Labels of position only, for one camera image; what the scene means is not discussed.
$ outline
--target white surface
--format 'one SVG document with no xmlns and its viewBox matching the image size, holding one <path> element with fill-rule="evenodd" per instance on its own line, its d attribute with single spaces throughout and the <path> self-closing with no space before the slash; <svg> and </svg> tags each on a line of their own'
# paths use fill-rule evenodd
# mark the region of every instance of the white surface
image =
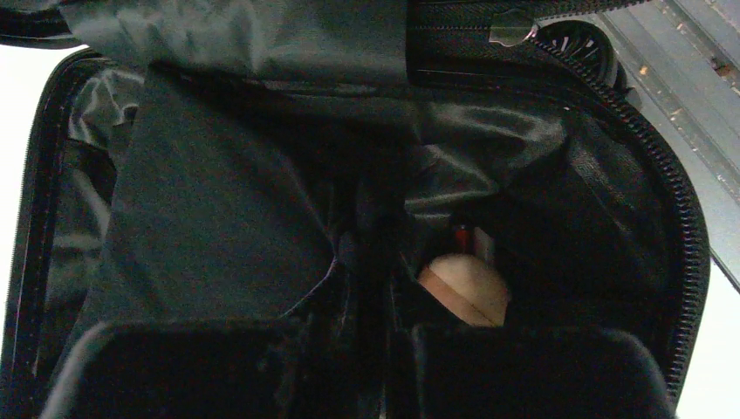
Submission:
<svg viewBox="0 0 740 419">
<path fill-rule="evenodd" d="M 28 134 L 51 71 L 65 51 L 0 45 L 0 314 L 5 317 L 10 263 Z M 709 301 L 678 413 L 681 419 L 740 417 L 740 295 L 716 266 Z"/>
</svg>

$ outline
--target black round object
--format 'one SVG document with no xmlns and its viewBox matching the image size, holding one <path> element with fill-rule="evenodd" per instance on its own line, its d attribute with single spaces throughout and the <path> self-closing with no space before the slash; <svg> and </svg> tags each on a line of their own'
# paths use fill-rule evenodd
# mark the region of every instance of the black round object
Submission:
<svg viewBox="0 0 740 419">
<path fill-rule="evenodd" d="M 588 22 L 565 20 L 540 29 L 537 38 L 559 48 L 567 57 L 577 59 L 599 80 L 615 86 L 619 63 L 614 48 L 601 29 Z"/>
</svg>

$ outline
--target beige round object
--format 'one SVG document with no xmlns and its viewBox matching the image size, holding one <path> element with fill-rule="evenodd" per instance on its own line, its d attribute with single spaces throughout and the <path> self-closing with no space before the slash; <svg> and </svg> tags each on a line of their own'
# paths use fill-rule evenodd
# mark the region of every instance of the beige round object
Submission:
<svg viewBox="0 0 740 419">
<path fill-rule="evenodd" d="M 432 261 L 419 283 L 455 316 L 471 326 L 502 326 L 510 297 L 495 269 L 470 255 Z"/>
</svg>

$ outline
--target black zipper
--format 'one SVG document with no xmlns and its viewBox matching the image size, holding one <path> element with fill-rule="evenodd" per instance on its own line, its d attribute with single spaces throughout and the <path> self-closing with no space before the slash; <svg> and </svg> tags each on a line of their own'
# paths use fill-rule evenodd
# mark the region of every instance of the black zipper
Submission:
<svg viewBox="0 0 740 419">
<path fill-rule="evenodd" d="M 512 80 L 529 78 L 530 82 L 536 80 L 543 83 L 531 83 L 521 87 L 522 93 L 536 93 L 538 88 L 542 88 L 545 95 L 569 99 L 574 103 L 583 103 L 583 95 L 586 94 L 596 99 L 600 106 L 606 109 L 610 114 L 610 120 L 616 119 L 620 122 L 628 134 L 628 140 L 624 142 L 647 159 L 660 184 L 665 188 L 666 202 L 670 203 L 673 224 L 670 230 L 675 233 L 673 241 L 679 244 L 675 249 L 673 257 L 675 263 L 671 274 L 672 278 L 681 278 L 681 281 L 674 282 L 675 288 L 668 290 L 669 297 L 663 301 L 659 331 L 663 339 L 656 346 L 664 348 L 663 356 L 657 357 L 661 358 L 659 363 L 665 375 L 668 393 L 672 402 L 677 402 L 686 377 L 709 284 L 709 239 L 701 207 L 688 175 L 673 150 L 655 128 L 629 105 L 623 96 L 599 81 L 596 75 L 580 62 L 534 37 L 524 37 L 520 45 L 508 48 L 492 45 L 489 35 L 492 25 L 496 22 L 495 15 L 511 10 L 517 10 L 522 15 L 530 17 L 534 24 L 537 18 L 576 16 L 638 3 L 644 3 L 644 0 L 418 3 L 409 10 L 408 50 L 415 54 L 414 58 L 421 57 L 419 63 L 433 65 L 432 68 L 425 69 L 416 67 L 410 73 L 410 77 L 413 79 L 416 74 L 426 73 L 434 75 L 433 78 L 426 78 L 427 82 L 452 85 L 454 88 L 472 87 L 476 90 L 498 88 L 511 90 L 511 86 L 517 85 L 517 82 Z M 507 54 L 516 57 L 511 60 L 514 64 L 508 60 Z M 566 85 L 565 79 L 558 79 L 554 83 L 559 85 L 556 94 L 552 94 L 552 89 L 545 90 L 544 86 L 547 83 L 544 78 L 559 76 L 552 72 L 542 73 L 535 68 L 538 66 L 535 60 L 542 64 L 543 55 L 539 54 L 554 60 L 546 64 L 559 65 L 569 73 L 569 79 L 576 80 L 576 84 Z M 475 64 L 471 65 L 466 61 L 469 59 L 473 59 Z M 434 68 L 436 63 L 445 64 L 440 68 Z M 414 64 L 416 63 L 412 62 L 409 68 L 414 69 Z M 462 75 L 450 70 L 458 65 L 458 68 L 464 68 L 463 72 L 466 73 L 462 76 L 465 79 L 462 83 L 461 78 L 450 77 Z M 487 72 L 493 74 L 469 72 L 471 68 L 487 68 Z"/>
<path fill-rule="evenodd" d="M 26 417 L 34 409 L 37 384 L 34 368 L 44 317 L 59 177 L 71 112 L 70 95 L 100 69 L 99 65 L 80 63 L 98 56 L 88 49 L 62 61 L 46 82 L 34 116 L 6 299 L 0 365 L 3 417 Z"/>
</svg>

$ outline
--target metal zipper slider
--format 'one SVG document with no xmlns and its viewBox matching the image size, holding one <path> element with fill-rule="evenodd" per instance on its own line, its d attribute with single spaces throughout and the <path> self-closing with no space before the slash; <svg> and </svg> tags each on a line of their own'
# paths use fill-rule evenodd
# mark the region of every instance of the metal zipper slider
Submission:
<svg viewBox="0 0 740 419">
<path fill-rule="evenodd" d="M 537 36 L 539 26 L 522 10 L 513 9 L 493 16 L 488 42 L 512 47 Z"/>
</svg>

